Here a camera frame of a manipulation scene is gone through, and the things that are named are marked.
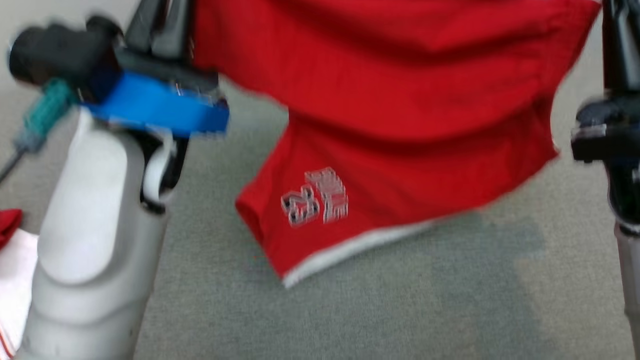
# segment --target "teal cable connector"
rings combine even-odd
[[[15,154],[0,170],[0,183],[9,176],[26,152],[40,152],[51,129],[78,102],[74,89],[61,79],[51,80],[43,93],[24,116],[24,128],[13,141]]]

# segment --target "white trim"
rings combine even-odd
[[[282,283],[285,288],[292,288],[295,284],[298,284],[307,277],[326,270],[352,256],[425,231],[429,229],[434,222],[434,220],[428,220],[410,225],[386,227],[362,233],[338,245],[312,254],[287,272]]]

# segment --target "red and white cloth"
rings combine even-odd
[[[0,360],[14,355],[31,301],[37,236],[18,229],[22,211],[0,211]]]
[[[289,107],[237,208],[286,286],[557,156],[592,0],[198,0],[197,64]]]

